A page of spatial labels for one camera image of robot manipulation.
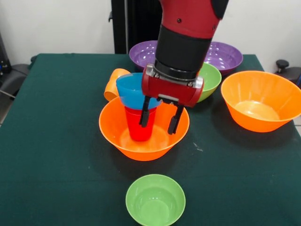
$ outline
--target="orange cup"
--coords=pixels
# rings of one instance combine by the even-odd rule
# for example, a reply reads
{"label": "orange cup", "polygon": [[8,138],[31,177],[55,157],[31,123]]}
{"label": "orange cup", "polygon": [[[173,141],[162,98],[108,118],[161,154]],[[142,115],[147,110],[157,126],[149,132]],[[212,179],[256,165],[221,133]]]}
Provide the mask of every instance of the orange cup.
{"label": "orange cup", "polygon": [[112,72],[112,74],[110,76],[110,80],[107,83],[104,93],[103,93],[104,98],[106,98],[107,101],[111,101],[115,97],[119,96],[117,87],[116,87],[116,80],[117,80],[117,78],[119,78],[120,76],[125,75],[125,74],[130,74],[130,72],[125,69],[122,69],[122,68],[117,68]]}

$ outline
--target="green bowl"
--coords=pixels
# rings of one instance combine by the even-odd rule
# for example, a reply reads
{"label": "green bowl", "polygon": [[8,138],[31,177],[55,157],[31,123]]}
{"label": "green bowl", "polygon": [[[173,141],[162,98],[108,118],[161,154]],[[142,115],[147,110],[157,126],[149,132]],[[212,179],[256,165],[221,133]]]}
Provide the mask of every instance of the green bowl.
{"label": "green bowl", "polygon": [[127,211],[143,226],[168,226],[176,222],[185,209],[185,195],[171,178],[150,174],[131,184],[126,195]]}
{"label": "green bowl", "polygon": [[204,78],[204,81],[205,81],[203,93],[198,100],[198,103],[199,103],[199,102],[205,100],[211,94],[213,94],[213,92],[216,90],[216,88],[222,81],[222,75],[216,67],[214,67],[208,63],[203,64],[203,67],[199,71],[198,75],[200,77]]}

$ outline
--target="white wall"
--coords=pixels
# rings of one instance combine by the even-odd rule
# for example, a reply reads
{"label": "white wall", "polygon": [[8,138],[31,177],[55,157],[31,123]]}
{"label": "white wall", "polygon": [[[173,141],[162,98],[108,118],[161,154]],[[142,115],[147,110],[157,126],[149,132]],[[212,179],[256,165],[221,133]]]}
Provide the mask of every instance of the white wall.
{"label": "white wall", "polygon": [[38,53],[114,53],[111,0],[0,0],[10,61]]}
{"label": "white wall", "polygon": [[[230,0],[214,40],[275,61],[301,62],[301,0]],[[0,31],[12,63],[41,52],[113,53],[111,0],[0,0]]]}
{"label": "white wall", "polygon": [[301,0],[229,0],[214,40],[255,53],[269,72],[280,58],[301,66]]}

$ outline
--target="blue cup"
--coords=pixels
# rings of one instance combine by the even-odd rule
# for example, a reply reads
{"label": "blue cup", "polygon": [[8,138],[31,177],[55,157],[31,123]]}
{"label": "blue cup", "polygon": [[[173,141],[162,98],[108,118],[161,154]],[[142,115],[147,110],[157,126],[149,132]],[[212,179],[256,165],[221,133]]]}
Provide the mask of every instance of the blue cup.
{"label": "blue cup", "polygon": [[[122,75],[116,80],[117,90],[124,106],[135,110],[142,110],[145,97],[141,88],[142,75],[142,73],[131,73]],[[151,98],[149,109],[159,106],[160,103],[160,101]]]}

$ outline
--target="orange bowl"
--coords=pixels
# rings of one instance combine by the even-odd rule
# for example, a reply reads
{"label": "orange bowl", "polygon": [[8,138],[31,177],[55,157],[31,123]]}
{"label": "orange bowl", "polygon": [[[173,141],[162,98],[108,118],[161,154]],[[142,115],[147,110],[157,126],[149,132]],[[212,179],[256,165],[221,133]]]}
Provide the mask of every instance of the orange bowl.
{"label": "orange bowl", "polygon": [[153,132],[149,140],[131,139],[127,127],[125,108],[119,97],[110,101],[99,116],[99,128],[103,136],[127,157],[138,161],[151,161],[162,157],[177,144],[188,131],[189,116],[184,109],[176,134],[169,135],[167,128],[175,115],[176,107],[162,103],[157,107]]}
{"label": "orange bowl", "polygon": [[272,73],[235,73],[222,83],[222,96],[234,121],[254,132],[274,131],[301,114],[301,90]]}

